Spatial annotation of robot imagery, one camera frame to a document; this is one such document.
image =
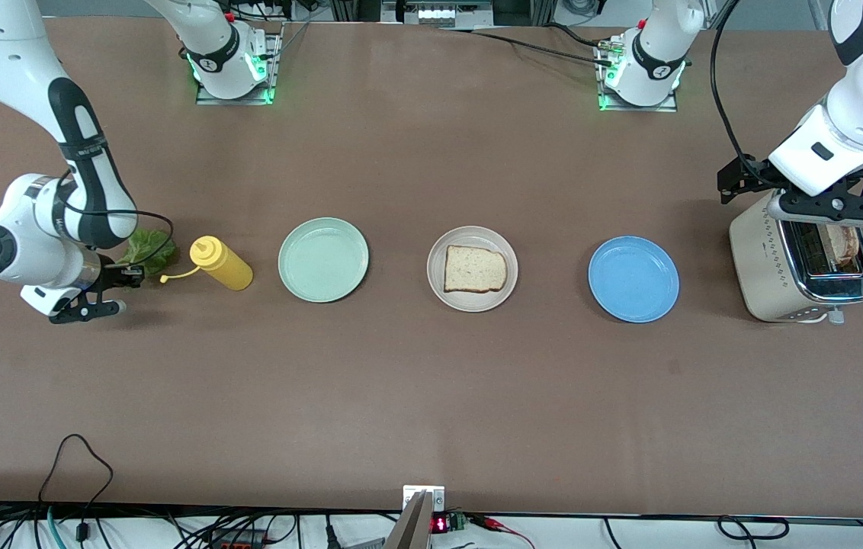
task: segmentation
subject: light green plate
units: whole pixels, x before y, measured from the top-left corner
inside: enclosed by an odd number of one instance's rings
[[[297,226],[283,240],[279,277],[296,297],[327,303],[354,291],[369,261],[367,241],[356,226],[321,217]]]

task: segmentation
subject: toaster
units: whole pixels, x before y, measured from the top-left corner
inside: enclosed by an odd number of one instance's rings
[[[858,253],[837,265],[825,253],[815,223],[781,221],[767,206],[782,191],[730,224],[730,247],[746,309],[767,323],[844,323],[843,308],[863,302],[863,236]]]

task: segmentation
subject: brown table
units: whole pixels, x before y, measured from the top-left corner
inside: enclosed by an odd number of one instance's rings
[[[721,206],[714,190],[732,153],[709,34],[678,114],[618,114],[598,111],[581,63],[380,24],[314,24],[271,107],[199,108],[164,21],[48,27],[138,205],[172,217],[181,246],[225,239],[256,279],[115,291],[128,313],[80,326],[0,282],[0,499],[34,498],[80,432],[117,468],[113,501],[393,508],[401,484],[443,483],[467,509],[863,517],[863,305],[844,327],[746,313],[727,228],[753,197]],[[507,32],[584,53],[553,29]],[[825,34],[727,34],[746,150],[768,153],[840,74]],[[0,197],[62,166],[0,105]],[[329,305],[276,271],[283,237],[317,216],[372,251]],[[429,248],[462,225],[519,257],[489,313],[428,288]],[[648,326],[607,316],[585,282],[593,249],[628,233],[682,276]],[[50,498],[103,482],[79,448]]]

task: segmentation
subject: cable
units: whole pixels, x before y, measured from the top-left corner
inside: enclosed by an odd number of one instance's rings
[[[66,549],[65,543],[63,543],[62,536],[59,535],[59,529],[56,528],[55,518],[52,517],[52,506],[49,505],[49,508],[45,511],[45,522],[49,525],[49,531],[52,532],[52,539],[55,540],[56,545],[59,546],[59,549]]]
[[[11,546],[12,540],[14,540],[14,535],[18,533],[18,528],[21,528],[21,525],[26,521],[27,515],[22,515],[21,518],[14,523],[14,528],[11,528],[11,534],[2,542],[0,545],[0,549],[7,549]]]
[[[525,48],[529,48],[532,50],[536,50],[538,52],[550,53],[550,55],[554,56],[563,56],[563,58],[567,59],[577,59],[582,60],[586,63],[594,63],[595,65],[600,66],[611,66],[611,62],[606,59],[595,59],[595,58],[586,58],[585,56],[577,56],[574,53],[560,52],[557,50],[552,50],[550,48],[544,48],[543,46],[537,46],[536,44],[528,44],[526,42],[521,42],[519,40],[515,40],[514,38],[507,38],[505,36],[497,36],[495,34],[483,34],[483,32],[470,32],[473,36],[485,36],[486,38],[492,38],[494,40],[501,40],[502,42],[508,42],[509,44],[514,44],[516,46],[523,46]]]
[[[35,506],[35,514],[31,517],[31,532],[35,536],[35,547],[42,549],[42,540],[38,538],[38,515],[41,510],[41,504]]]
[[[737,525],[739,531],[741,531],[743,535],[734,535],[728,532],[727,529],[723,527],[723,521],[733,522],[733,524]],[[720,534],[727,536],[727,538],[734,539],[736,541],[748,541],[751,549],[756,549],[756,542],[758,540],[772,541],[774,539],[783,538],[791,533],[791,524],[786,520],[786,518],[770,518],[770,520],[764,522],[773,522],[773,524],[784,525],[784,530],[772,535],[753,535],[749,532],[749,529],[746,529],[746,526],[738,518],[731,517],[731,515],[721,515],[717,518],[717,528],[720,529]]]
[[[486,528],[487,531],[497,531],[501,532],[501,534],[509,534],[515,535],[517,538],[522,539],[523,541],[530,544],[530,549],[537,549],[536,545],[533,545],[533,542],[530,541],[530,538],[526,538],[525,535],[519,534],[518,531],[508,527],[507,525],[502,524],[502,522],[497,521],[492,517],[485,517],[484,515],[474,515],[467,513],[466,518],[470,520],[477,527]]]
[[[605,520],[605,528],[608,531],[608,537],[611,538],[611,543],[615,546],[615,549],[621,549],[620,543],[614,536],[614,532],[611,530],[611,522],[609,522],[607,517],[602,517]]]
[[[174,515],[171,513],[170,509],[165,507],[164,511],[167,512],[167,517],[168,517],[168,519],[170,519],[171,524],[174,525],[174,528],[178,529],[178,535],[181,536],[181,541],[183,541],[185,544],[187,544],[188,540],[187,540],[187,538],[184,537],[184,531],[183,531],[183,529],[181,529],[181,525],[178,524],[178,520],[176,518],[174,518]]]
[[[610,38],[598,38],[598,40],[588,40],[585,38],[581,38],[578,34],[576,34],[576,32],[571,30],[570,27],[567,27],[567,25],[565,24],[558,24],[558,22],[549,22],[549,24],[545,24],[544,27],[556,28],[559,31],[563,31],[575,42],[579,42],[581,44],[584,44],[585,46],[591,46],[592,48],[596,48],[598,46],[598,43],[600,42],[610,40]]]
[[[729,20],[730,15],[733,14],[733,10],[736,9],[737,4],[739,4],[739,0],[729,0],[729,3],[727,4],[727,13],[725,13],[723,18],[721,18],[720,22],[717,24],[717,35],[713,38],[713,49],[710,50],[710,90],[713,92],[713,101],[717,104],[717,112],[720,114],[723,128],[727,129],[727,136],[730,140],[730,145],[733,146],[733,150],[739,159],[739,163],[743,164],[746,173],[749,173],[753,178],[760,181],[760,183],[769,185],[769,187],[774,187],[770,181],[760,177],[760,174],[756,173],[756,170],[749,165],[749,160],[746,160],[746,154],[744,154],[741,147],[739,147],[736,134],[734,134],[733,127],[730,125],[730,120],[727,117],[727,109],[723,108],[723,101],[720,100],[720,90],[717,89],[717,49],[720,48],[720,39],[723,35],[723,29],[727,26],[727,21]]]
[[[191,549],[191,543],[194,542],[195,539],[202,542],[210,541],[210,538],[205,540],[204,536],[212,534],[212,532],[216,531],[218,528],[229,527],[232,522],[244,518],[247,511],[248,509],[242,509],[241,511],[236,510],[229,515],[221,515],[221,517],[219,517],[215,522],[212,522],[212,524],[206,525],[204,528],[199,528],[197,531],[192,532],[192,534],[185,536],[185,539],[178,542],[178,544],[174,546],[174,549],[180,549],[181,546],[184,546],[185,549]]]
[[[271,18],[265,14],[265,11],[263,11],[263,9],[261,9],[261,1],[259,0],[253,0],[252,3],[256,5],[255,7],[261,12],[261,14],[253,14],[249,13],[249,11],[241,11],[241,9],[239,9],[239,6],[233,5],[230,0],[217,0],[217,2],[218,5],[221,6],[222,11],[227,11],[227,13],[232,13],[232,11],[235,11],[237,14],[239,14],[240,17],[254,18],[254,20],[271,21]]]
[[[268,520],[267,527],[265,527],[265,545],[275,545],[276,543],[279,543],[279,542],[285,540],[286,538],[289,538],[289,536],[293,534],[293,531],[296,532],[296,536],[300,535],[300,527],[299,527],[300,516],[299,515],[293,515],[293,525],[292,525],[292,527],[289,528],[289,531],[286,532],[286,534],[282,536],[282,538],[268,539],[268,527],[271,527],[272,521],[274,521],[276,517],[279,517],[279,515],[272,515],[272,518],[270,518],[270,520]]]
[[[65,180],[66,176],[68,176],[69,173],[70,172],[67,171],[65,174],[63,174],[62,177],[59,177],[59,181],[58,181],[58,183],[56,183],[56,192],[59,191],[59,185],[61,185],[63,183],[63,180]],[[152,217],[154,219],[160,219],[160,221],[167,223],[167,229],[168,230],[167,230],[166,239],[164,239],[164,241],[160,243],[160,246],[157,246],[156,248],[154,248],[154,250],[151,253],[146,254],[145,258],[143,258],[139,261],[134,261],[131,263],[126,263],[126,264],[107,265],[107,268],[127,268],[127,267],[133,267],[133,265],[142,265],[143,263],[146,263],[146,261],[148,261],[153,256],[156,256],[157,254],[159,254],[160,250],[163,250],[164,247],[167,246],[167,243],[174,239],[174,222],[171,221],[170,219],[168,219],[167,217],[164,217],[163,215],[160,215],[160,214],[148,212],[145,210],[80,210],[79,208],[73,206],[72,204],[69,204],[68,201],[63,201],[63,204],[66,205],[66,208],[69,208],[73,212],[76,212],[77,214],[81,214],[81,215],[107,216],[108,217],[108,216],[114,215],[114,214],[131,214],[131,215],[141,215],[141,216],[145,216],[145,217]],[[103,460],[100,460],[100,462],[103,463],[103,465],[107,466],[107,468],[110,467]],[[110,469],[110,479],[112,480],[112,469]]]
[[[343,545],[340,545],[340,538],[337,538],[337,531],[333,529],[333,524],[330,522],[330,514],[326,515],[326,549],[344,549]]]
[[[56,467],[59,466],[59,459],[62,458],[63,448],[66,447],[66,442],[68,442],[70,438],[78,438],[79,441],[86,446],[86,451],[89,452],[89,455],[93,456],[93,459],[103,464],[103,466],[107,468],[107,472],[110,473],[110,476],[107,478],[107,482],[103,484],[103,487],[101,487],[99,491],[93,494],[93,497],[91,497],[89,502],[86,503],[85,508],[89,509],[89,507],[96,501],[96,498],[100,497],[100,494],[110,486],[110,483],[114,482],[114,469],[107,463],[107,460],[101,458],[96,451],[93,451],[93,446],[89,445],[89,441],[86,440],[86,437],[83,437],[83,435],[80,435],[79,433],[72,433],[71,435],[66,435],[66,437],[59,442],[59,449],[56,449],[56,458],[52,461],[52,469],[49,469],[49,473],[45,476],[45,480],[42,480],[42,487],[38,489],[39,505],[45,503],[45,500],[42,499],[42,494],[45,493],[46,487],[49,486],[49,480],[52,480],[52,475],[56,472]]]
[[[282,56],[282,52],[285,52],[286,48],[288,48],[289,45],[293,43],[293,41],[295,41],[297,38],[299,38],[300,34],[303,34],[303,32],[306,31],[306,28],[310,26],[310,22],[313,21],[313,18],[316,17],[316,15],[314,15],[312,11],[308,11],[306,13],[305,20],[303,20],[303,26],[300,27],[300,29],[296,31],[296,34],[293,34],[292,38],[290,38],[289,40],[286,40],[286,43],[283,44],[281,48],[279,48],[279,53],[276,53],[274,56]]]
[[[107,549],[114,549],[114,546],[110,545],[110,538],[107,538],[107,532],[103,529],[103,522],[100,522],[100,515],[96,515],[96,528],[100,531],[100,538],[103,538],[103,543],[107,546]]]
[[[536,545],[533,545],[533,542],[532,542],[532,541],[530,541],[530,538],[526,538],[526,536],[525,536],[525,535],[519,534],[519,532],[518,532],[518,531],[515,531],[514,529],[509,528],[509,527],[505,527],[505,531],[504,531],[504,532],[505,532],[506,534],[512,534],[512,535],[515,535],[517,538],[521,538],[523,541],[525,541],[525,542],[529,543],[529,544],[530,544],[530,549],[537,549],[537,546],[536,546]]]
[[[105,490],[107,490],[108,487],[110,487],[110,483],[114,482],[114,469],[112,468],[110,463],[107,462],[107,460],[101,458],[100,455],[98,453],[96,453],[96,451],[94,451],[93,446],[91,446],[89,444],[89,441],[86,440],[86,437],[83,437],[83,435],[80,435],[79,433],[72,433],[70,435],[66,435],[66,437],[63,438],[62,441],[59,442],[59,449],[56,449],[56,457],[52,461],[52,468],[49,469],[49,473],[48,473],[48,475],[45,476],[45,480],[42,480],[42,487],[40,489],[38,489],[38,497],[37,497],[38,508],[37,508],[37,511],[41,508],[41,505],[45,503],[45,501],[42,499],[42,494],[45,493],[46,487],[49,486],[49,482],[52,480],[52,475],[55,474],[56,467],[59,466],[59,459],[62,458],[63,449],[66,447],[66,442],[68,442],[70,438],[78,438],[79,441],[82,442],[82,444],[86,446],[86,451],[89,452],[89,455],[93,456],[93,459],[99,461],[101,463],[101,465],[103,465],[105,468],[107,468],[107,472],[110,474],[110,476],[107,477],[107,482],[103,483],[103,486],[100,488],[100,490],[98,490],[95,494],[93,494],[93,497],[89,498],[89,501],[82,508],[82,512],[79,515],[79,524],[85,525],[86,524],[86,514],[89,512],[89,508],[92,507],[93,503],[96,502],[96,499],[98,497],[100,497],[100,495]],[[46,519],[49,521],[49,529],[51,529],[51,531],[52,531],[52,538],[55,539],[56,545],[59,545],[59,549],[66,549],[65,545],[63,545],[63,543],[62,543],[62,538],[59,538],[59,532],[56,530],[55,522],[51,522],[51,517],[52,517],[52,507],[49,506],[48,512],[46,515]],[[37,542],[38,549],[41,549],[41,545],[38,544],[38,517],[35,518],[34,530],[35,530],[35,542]],[[103,528],[102,527],[100,527],[100,535],[103,535]],[[84,542],[85,542],[85,539],[83,539],[83,538],[79,539],[80,548],[82,548],[84,546],[83,545]]]

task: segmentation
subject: metal mounting plate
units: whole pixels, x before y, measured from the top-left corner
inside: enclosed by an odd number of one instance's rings
[[[445,486],[425,486],[425,484],[404,484],[404,489],[401,490],[401,509],[408,506],[411,501],[411,496],[414,496],[417,491],[429,491],[434,497],[432,501],[435,503],[435,513],[441,513],[445,510]]]

